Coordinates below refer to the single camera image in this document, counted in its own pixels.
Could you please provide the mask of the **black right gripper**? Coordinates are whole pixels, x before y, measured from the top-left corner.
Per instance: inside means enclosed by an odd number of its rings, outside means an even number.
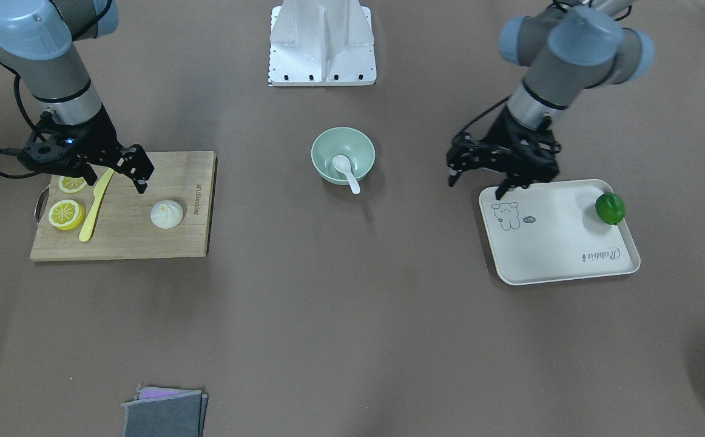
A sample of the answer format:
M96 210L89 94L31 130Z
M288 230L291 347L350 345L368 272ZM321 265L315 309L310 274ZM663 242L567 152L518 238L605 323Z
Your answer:
M94 185L97 176L92 165L106 166L130 178L137 194L147 191L155 167L141 144L120 146L105 107L81 124L60 124L54 115L50 109L45 109L36 129L19 150L18 160L26 169L42 174L82 177L86 183Z

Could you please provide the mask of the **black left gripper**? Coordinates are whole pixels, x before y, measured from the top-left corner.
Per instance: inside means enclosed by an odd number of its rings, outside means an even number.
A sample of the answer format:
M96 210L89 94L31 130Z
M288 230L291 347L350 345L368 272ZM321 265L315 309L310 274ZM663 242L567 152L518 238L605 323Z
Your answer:
M455 134L447 151L448 185L452 188L463 172L481 168L492 150L499 158L491 168L506 174L496 188L497 201L517 186L552 182L560 172L557 154L561 151L552 124L551 116L542 115L536 117L536 128L530 128L504 109L481 141L470 134Z

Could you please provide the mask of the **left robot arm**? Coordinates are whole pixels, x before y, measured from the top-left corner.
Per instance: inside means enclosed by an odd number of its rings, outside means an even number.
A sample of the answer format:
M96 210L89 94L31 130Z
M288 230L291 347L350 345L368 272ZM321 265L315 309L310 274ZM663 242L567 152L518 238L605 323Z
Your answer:
M649 34L621 27L632 1L554 1L537 16L516 16L499 34L500 56L526 67L516 90L494 105L500 112L481 139L466 126L446 154L448 185L475 169L504 174L501 199L514 188L559 175L561 143L554 126L583 90L622 84L649 71Z

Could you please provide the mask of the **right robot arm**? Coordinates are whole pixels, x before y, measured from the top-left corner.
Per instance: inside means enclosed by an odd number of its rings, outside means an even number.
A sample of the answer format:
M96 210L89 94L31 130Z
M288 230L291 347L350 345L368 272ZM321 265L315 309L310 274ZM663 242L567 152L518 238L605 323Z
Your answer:
M130 178L140 194L146 191L155 167L139 144L120 144L75 47L118 25L114 1L0 1L0 66L14 75L19 110L25 112L20 83L42 110L38 121L29 122L24 146L0 149L17 158L26 177L83 178L93 186L93 166L105 166Z

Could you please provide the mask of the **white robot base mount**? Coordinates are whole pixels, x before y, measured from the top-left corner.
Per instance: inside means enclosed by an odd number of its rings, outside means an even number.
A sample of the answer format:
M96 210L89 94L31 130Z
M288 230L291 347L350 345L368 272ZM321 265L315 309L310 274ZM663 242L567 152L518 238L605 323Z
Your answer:
M270 19L270 86L377 82L372 13L360 2L284 1L271 10Z

